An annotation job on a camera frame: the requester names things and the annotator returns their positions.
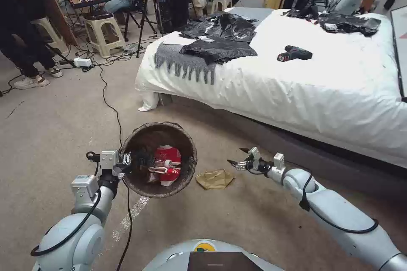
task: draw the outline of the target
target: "yellow sticker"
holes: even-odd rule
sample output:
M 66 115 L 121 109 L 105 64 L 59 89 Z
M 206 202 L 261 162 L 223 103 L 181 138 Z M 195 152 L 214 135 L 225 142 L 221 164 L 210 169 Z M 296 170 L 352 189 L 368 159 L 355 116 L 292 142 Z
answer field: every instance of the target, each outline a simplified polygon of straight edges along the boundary
M 213 245 L 206 242 L 198 244 L 195 247 L 194 252 L 198 252 L 198 248 L 203 249 L 204 251 L 216 251 Z

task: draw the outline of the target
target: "plastic stool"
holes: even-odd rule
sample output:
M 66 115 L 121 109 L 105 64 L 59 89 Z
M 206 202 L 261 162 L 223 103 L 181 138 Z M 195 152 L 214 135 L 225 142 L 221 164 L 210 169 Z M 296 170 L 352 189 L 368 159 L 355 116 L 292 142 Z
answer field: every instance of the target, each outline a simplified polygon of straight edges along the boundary
M 100 53 L 103 58 L 111 56 L 110 50 L 118 47 L 125 48 L 126 43 L 119 25 L 113 14 L 98 12 L 84 16 L 86 33 L 93 50 Z
M 62 54 L 69 52 L 67 44 L 58 31 L 52 26 L 48 17 L 33 20 L 31 21 L 31 24 L 35 25 L 40 33 L 46 32 L 46 34 L 52 39 L 52 42 L 48 42 L 50 47 L 60 50 Z
M 229 7 L 229 5 L 230 7 L 233 7 L 232 0 L 213 0 L 211 14 L 216 11 L 220 11 L 219 4 L 222 4 L 222 11 Z

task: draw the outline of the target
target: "black drill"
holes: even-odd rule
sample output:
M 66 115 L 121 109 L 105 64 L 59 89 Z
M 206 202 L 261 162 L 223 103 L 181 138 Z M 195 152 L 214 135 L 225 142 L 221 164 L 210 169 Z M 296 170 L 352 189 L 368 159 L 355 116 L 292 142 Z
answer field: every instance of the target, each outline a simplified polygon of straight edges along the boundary
M 286 46 L 284 49 L 287 52 L 279 54 L 277 57 L 278 61 L 289 61 L 296 58 L 307 60 L 312 58 L 312 53 L 310 51 L 301 49 L 299 47 Z

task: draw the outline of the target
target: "white mattress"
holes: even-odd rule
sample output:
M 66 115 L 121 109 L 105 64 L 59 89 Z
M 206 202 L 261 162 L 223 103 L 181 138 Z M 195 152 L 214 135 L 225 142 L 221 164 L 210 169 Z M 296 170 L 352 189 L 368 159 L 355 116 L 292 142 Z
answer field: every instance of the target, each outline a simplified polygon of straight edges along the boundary
M 280 13 L 257 27 L 251 46 L 258 56 L 217 65 L 214 85 L 156 69 L 154 53 L 165 37 L 150 44 L 135 82 L 145 102 L 140 110 L 156 107 L 153 93 L 174 94 L 407 167 L 407 104 L 401 102 L 390 21 L 364 15 L 382 20 L 375 35 L 364 37 L 326 33 Z M 279 62 L 286 45 L 313 57 Z

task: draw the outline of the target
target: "sneaker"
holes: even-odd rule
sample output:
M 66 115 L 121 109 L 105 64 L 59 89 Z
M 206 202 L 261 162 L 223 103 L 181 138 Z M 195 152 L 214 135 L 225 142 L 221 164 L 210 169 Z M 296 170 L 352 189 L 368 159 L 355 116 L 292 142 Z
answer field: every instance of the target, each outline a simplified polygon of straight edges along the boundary
M 16 89 L 24 90 L 24 89 L 30 89 L 34 87 L 44 87 L 48 85 L 50 82 L 43 78 L 40 75 L 37 75 L 34 78 L 30 78 L 28 76 L 25 76 L 22 80 L 19 80 L 14 83 L 14 86 Z
M 53 78 L 59 78 L 63 76 L 62 71 L 57 67 L 54 66 L 53 68 L 46 70 L 46 72 L 51 75 Z

